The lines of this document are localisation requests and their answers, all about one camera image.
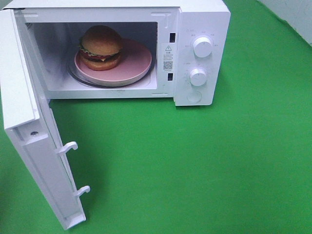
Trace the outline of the white microwave oven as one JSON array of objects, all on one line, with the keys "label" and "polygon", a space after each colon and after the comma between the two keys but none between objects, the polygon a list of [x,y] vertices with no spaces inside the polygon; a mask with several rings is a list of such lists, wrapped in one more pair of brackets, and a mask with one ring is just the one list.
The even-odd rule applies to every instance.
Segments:
[{"label": "white microwave oven", "polygon": [[[230,11],[221,0],[14,0],[2,10],[20,10],[33,28],[44,66],[40,79],[47,100],[77,98],[173,98],[177,106],[209,105],[213,101]],[[74,78],[69,65],[79,41],[96,25],[135,40],[152,54],[156,89],[95,87]],[[193,41],[208,36],[212,53],[199,58]],[[190,72],[203,68],[208,80],[193,86]],[[187,94],[199,91],[198,103]]]}]

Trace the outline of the glass microwave turntable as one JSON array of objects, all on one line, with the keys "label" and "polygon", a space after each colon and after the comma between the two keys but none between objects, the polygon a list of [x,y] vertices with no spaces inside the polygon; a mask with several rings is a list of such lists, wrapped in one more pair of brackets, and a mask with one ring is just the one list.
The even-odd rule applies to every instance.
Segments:
[{"label": "glass microwave turntable", "polygon": [[156,89],[151,63],[122,61],[110,70],[94,71],[80,61],[69,65],[71,75],[83,83],[95,87]]}]

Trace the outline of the upper white dial knob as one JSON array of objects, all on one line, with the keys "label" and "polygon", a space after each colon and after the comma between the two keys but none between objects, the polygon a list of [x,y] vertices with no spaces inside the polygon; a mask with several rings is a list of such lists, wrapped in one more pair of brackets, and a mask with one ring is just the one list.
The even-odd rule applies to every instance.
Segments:
[{"label": "upper white dial knob", "polygon": [[193,52],[199,58],[205,58],[212,53],[213,41],[208,36],[199,36],[193,41]]}]

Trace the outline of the pink round plate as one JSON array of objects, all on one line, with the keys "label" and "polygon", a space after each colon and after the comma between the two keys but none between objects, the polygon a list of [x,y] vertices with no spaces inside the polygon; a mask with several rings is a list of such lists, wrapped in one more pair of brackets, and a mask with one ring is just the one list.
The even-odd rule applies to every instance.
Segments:
[{"label": "pink round plate", "polygon": [[123,39],[123,51],[118,65],[110,70],[95,71],[88,68],[75,55],[74,64],[81,79],[95,86],[120,87],[130,85],[143,78],[152,65],[152,54],[143,44]]}]

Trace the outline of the lower white dial knob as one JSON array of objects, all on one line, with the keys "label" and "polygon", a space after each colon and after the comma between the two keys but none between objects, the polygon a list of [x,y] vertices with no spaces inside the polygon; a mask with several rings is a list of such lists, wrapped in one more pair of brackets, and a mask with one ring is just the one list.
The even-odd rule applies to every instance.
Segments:
[{"label": "lower white dial knob", "polygon": [[195,68],[190,72],[190,82],[193,86],[202,86],[208,80],[208,73],[203,68]]}]

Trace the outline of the white dial knob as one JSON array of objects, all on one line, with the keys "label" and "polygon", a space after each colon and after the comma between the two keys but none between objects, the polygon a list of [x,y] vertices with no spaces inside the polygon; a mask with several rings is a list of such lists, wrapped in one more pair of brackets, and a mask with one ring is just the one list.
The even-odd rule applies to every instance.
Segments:
[{"label": "white dial knob", "polygon": [[212,53],[213,41],[208,36],[199,36],[193,41],[193,52],[199,58],[205,58]]},{"label": "white dial knob", "polygon": [[203,68],[195,68],[190,72],[190,82],[193,86],[202,86],[208,80],[208,73]]}]

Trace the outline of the burger with lettuce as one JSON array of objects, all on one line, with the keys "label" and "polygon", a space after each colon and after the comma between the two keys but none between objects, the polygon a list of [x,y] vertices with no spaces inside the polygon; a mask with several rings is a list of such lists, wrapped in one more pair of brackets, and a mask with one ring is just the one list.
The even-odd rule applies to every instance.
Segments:
[{"label": "burger with lettuce", "polygon": [[78,58],[94,71],[110,70],[121,60],[121,36],[112,28],[96,25],[80,39]]}]

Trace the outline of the white microwave door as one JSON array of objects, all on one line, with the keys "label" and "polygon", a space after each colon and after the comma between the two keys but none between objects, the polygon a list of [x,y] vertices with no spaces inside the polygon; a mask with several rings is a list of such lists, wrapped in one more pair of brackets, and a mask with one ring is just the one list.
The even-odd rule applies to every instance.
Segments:
[{"label": "white microwave door", "polygon": [[44,66],[20,10],[0,13],[0,92],[4,130],[64,229],[86,219],[66,157],[78,145],[63,144],[40,79]]}]

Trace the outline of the round white door button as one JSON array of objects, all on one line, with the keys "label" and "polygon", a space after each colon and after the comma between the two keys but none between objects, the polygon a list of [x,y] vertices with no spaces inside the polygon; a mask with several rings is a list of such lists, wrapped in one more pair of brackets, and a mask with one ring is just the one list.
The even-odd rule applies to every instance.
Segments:
[{"label": "round white door button", "polygon": [[192,91],[187,94],[187,100],[191,103],[198,103],[202,99],[202,94],[199,91]]}]

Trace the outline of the green table cloth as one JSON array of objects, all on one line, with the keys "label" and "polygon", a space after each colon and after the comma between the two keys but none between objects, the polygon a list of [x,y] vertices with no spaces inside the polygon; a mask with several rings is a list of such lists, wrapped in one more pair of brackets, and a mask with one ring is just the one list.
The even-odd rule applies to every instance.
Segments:
[{"label": "green table cloth", "polygon": [[50,107],[86,220],[69,234],[309,234],[312,48],[256,0],[231,12],[210,106],[170,98]]}]

